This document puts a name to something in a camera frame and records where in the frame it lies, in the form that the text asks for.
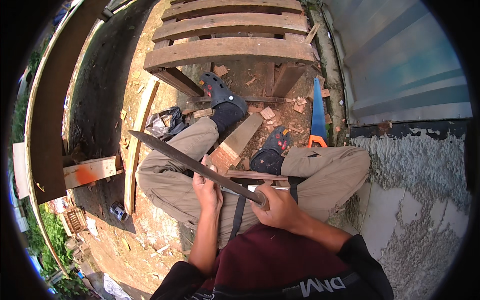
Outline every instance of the orange paint mark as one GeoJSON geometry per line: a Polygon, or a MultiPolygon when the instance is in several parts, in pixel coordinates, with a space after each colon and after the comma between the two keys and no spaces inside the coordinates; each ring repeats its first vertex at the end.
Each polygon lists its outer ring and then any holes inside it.
{"type": "Polygon", "coordinates": [[[90,171],[88,165],[79,165],[75,172],[75,178],[80,185],[91,183],[98,179],[97,176],[90,171]]]}

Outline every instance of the black strap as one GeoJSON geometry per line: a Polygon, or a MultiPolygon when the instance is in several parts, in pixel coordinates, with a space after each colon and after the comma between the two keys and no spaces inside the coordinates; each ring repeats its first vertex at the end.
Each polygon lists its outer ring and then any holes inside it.
{"type": "Polygon", "coordinates": [[[290,195],[292,195],[292,198],[295,200],[295,202],[298,204],[298,192],[297,192],[297,186],[304,182],[306,178],[302,177],[294,177],[294,176],[289,176],[288,177],[288,183],[290,183],[290,195]]]}
{"type": "Polygon", "coordinates": [[[233,226],[232,226],[232,232],[230,233],[230,238],[228,239],[229,241],[232,240],[237,235],[237,232],[240,229],[241,218],[243,216],[243,209],[245,208],[245,201],[246,201],[246,198],[240,195],[237,201],[237,207],[235,207],[235,215],[233,216],[233,226]]]}

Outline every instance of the black plastic bag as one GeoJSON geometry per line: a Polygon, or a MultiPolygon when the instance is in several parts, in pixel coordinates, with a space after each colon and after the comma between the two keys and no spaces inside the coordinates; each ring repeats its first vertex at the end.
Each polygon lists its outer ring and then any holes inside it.
{"type": "Polygon", "coordinates": [[[154,137],[168,141],[187,128],[178,106],[172,106],[147,118],[145,129],[154,137]]]}

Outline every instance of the black sock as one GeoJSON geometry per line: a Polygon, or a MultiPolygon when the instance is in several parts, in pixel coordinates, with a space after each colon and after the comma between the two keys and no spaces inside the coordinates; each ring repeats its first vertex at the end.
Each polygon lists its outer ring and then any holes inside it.
{"type": "Polygon", "coordinates": [[[218,133],[222,133],[228,126],[235,124],[243,118],[243,111],[235,104],[223,102],[214,107],[215,114],[210,117],[216,124],[218,133]]]}
{"type": "Polygon", "coordinates": [[[257,155],[250,165],[253,171],[280,175],[284,159],[275,150],[267,149],[257,155]]]}

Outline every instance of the hand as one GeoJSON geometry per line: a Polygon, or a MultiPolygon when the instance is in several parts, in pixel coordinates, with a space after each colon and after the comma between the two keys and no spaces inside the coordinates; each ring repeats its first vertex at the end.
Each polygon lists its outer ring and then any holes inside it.
{"type": "Polygon", "coordinates": [[[289,191],[276,190],[266,183],[258,186],[256,191],[264,193],[270,203],[270,210],[264,211],[250,200],[252,210],[262,224],[301,233],[305,220],[310,217],[299,209],[289,191]]]}
{"type": "MultiPolygon", "coordinates": [[[[207,154],[202,159],[202,165],[206,166],[207,154]]],[[[198,173],[193,174],[192,181],[193,190],[200,202],[200,212],[208,214],[219,214],[223,205],[223,195],[218,184],[203,177],[198,173]]]]}

